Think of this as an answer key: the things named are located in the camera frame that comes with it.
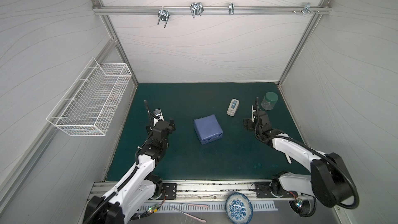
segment ceramic bowl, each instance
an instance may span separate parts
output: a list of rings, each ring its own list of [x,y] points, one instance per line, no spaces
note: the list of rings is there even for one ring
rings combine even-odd
[[[226,199],[225,211],[234,224],[248,224],[253,217],[253,207],[249,199],[238,192],[232,193]]]

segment green mat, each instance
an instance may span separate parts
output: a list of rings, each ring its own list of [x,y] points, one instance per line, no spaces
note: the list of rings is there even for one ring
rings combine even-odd
[[[267,111],[274,128],[294,139],[300,134],[275,83],[140,83],[133,99],[107,181],[118,181],[134,163],[137,146],[147,137],[149,124],[144,107],[161,108],[165,120],[174,118],[176,131],[169,136],[169,148],[154,174],[164,180],[177,179],[258,179],[289,171],[309,174],[296,161],[289,164],[283,153],[257,141],[243,128],[251,117],[256,96],[261,103],[266,92],[275,92],[279,101]],[[234,117],[228,116],[231,99],[240,101]],[[220,140],[201,145],[193,120],[215,114],[224,131]]]

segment robotic arm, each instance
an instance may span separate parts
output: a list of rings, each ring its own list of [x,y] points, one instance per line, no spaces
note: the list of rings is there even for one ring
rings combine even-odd
[[[131,219],[139,219],[156,212],[157,208],[141,216],[134,216],[137,209],[149,198],[160,198],[162,178],[151,174],[164,157],[168,148],[168,135],[176,130],[174,120],[164,121],[162,111],[149,110],[147,126],[148,138],[135,153],[135,163],[120,181],[102,197],[94,196],[87,204],[84,213],[84,224],[125,224]]]
[[[267,113],[258,108],[258,98],[251,112],[252,117],[244,120],[245,127],[254,130],[254,135],[259,141],[285,153],[311,172],[311,175],[279,173],[271,183],[271,193],[274,196],[282,197],[288,191],[296,191],[315,197],[327,207],[358,207],[358,192],[339,155],[316,151],[292,139],[281,130],[273,129]],[[341,203],[352,196],[354,202],[351,205]]]

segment white wire basket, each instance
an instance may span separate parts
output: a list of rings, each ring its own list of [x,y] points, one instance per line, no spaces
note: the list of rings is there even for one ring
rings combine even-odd
[[[77,79],[47,117],[70,136],[105,136],[131,78],[125,63],[97,63],[92,59],[95,62],[90,64],[95,66],[86,67],[79,78],[84,72],[88,76]],[[68,96],[76,88],[76,93]]]

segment blue box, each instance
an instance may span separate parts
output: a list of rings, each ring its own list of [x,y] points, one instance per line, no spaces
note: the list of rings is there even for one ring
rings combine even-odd
[[[193,120],[193,126],[202,144],[222,138],[222,129],[214,114]]]

